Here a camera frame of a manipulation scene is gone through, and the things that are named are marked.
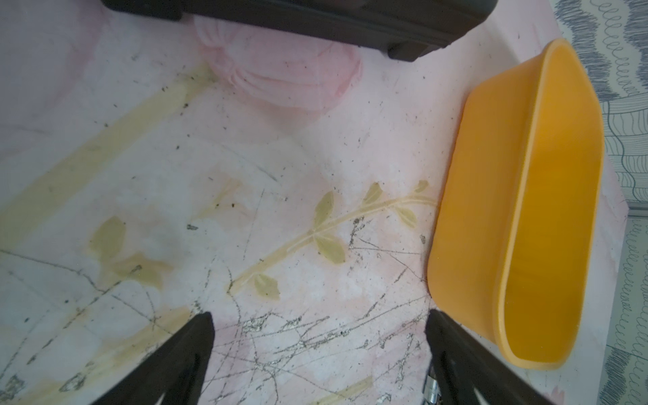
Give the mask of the yellow plastic storage box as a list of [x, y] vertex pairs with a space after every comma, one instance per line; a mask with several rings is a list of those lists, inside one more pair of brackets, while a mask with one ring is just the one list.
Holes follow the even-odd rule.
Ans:
[[427, 283], [513, 366], [557, 369], [575, 345], [603, 155], [602, 110], [567, 40], [467, 97]]

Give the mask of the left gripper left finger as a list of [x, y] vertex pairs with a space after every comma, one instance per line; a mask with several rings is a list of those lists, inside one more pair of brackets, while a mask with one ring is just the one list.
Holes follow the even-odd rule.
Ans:
[[193, 317], [96, 404], [197, 404], [214, 347], [212, 314]]

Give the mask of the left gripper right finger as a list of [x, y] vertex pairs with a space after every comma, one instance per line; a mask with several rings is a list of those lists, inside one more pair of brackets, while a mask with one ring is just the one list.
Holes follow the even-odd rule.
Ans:
[[430, 312], [425, 335], [440, 387], [439, 404], [551, 403], [445, 312]]

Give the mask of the pile of silver bits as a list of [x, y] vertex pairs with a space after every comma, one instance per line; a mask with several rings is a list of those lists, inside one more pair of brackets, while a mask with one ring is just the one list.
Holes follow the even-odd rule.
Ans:
[[436, 379], [433, 367], [430, 367], [427, 372], [423, 389], [423, 397], [424, 404], [426, 405], [437, 405], [440, 403], [440, 387]]

